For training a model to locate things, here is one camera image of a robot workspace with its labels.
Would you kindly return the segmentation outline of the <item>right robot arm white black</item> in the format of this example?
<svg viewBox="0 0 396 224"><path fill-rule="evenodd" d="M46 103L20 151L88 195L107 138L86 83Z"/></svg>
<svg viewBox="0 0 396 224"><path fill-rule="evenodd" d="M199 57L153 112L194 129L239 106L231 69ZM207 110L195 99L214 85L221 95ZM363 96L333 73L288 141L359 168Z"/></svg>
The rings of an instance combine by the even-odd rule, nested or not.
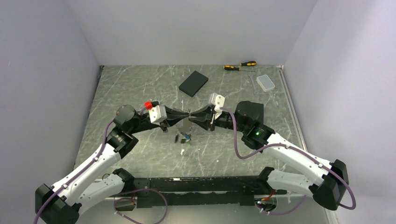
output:
<svg viewBox="0 0 396 224"><path fill-rule="evenodd" d="M234 151L239 159L266 153L299 171L293 174L264 168L257 180L260 192L287 190L311 197L328 210L338 207L354 210L357 203L349 186L345 163L330 162L302 150L264 125L262 115L263 109L250 101L239 102L235 110L215 103L192 112L189 121L209 131L216 127L233 130Z"/></svg>

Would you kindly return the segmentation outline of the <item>key bunch with rings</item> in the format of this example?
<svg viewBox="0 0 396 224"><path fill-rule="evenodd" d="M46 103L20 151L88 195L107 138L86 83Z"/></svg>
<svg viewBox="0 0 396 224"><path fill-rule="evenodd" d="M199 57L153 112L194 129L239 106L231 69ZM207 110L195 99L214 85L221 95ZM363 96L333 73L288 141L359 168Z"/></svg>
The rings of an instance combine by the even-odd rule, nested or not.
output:
<svg viewBox="0 0 396 224"><path fill-rule="evenodd" d="M188 118L185 118L176 124L176 128L177 132L175 135L174 143L189 145L191 140L187 140L185 138L185 134L192 133L192 122L190 122Z"/></svg>

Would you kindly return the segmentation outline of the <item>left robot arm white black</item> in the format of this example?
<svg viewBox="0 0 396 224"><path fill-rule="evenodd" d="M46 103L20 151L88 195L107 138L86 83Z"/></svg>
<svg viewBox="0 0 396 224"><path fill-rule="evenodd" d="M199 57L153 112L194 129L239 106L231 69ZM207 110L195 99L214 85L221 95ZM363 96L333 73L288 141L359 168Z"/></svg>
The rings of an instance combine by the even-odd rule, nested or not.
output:
<svg viewBox="0 0 396 224"><path fill-rule="evenodd" d="M35 191L34 223L42 219L47 224L74 224L85 211L104 198L120 193L130 195L134 190L134 177L124 169L117 169L105 180L96 178L108 167L122 160L138 143L135 133L160 128L166 132L184 118L188 112L177 111L147 102L139 111L131 105L122 105L110 122L112 131L105 128L99 148L63 179L48 186L42 184Z"/></svg>

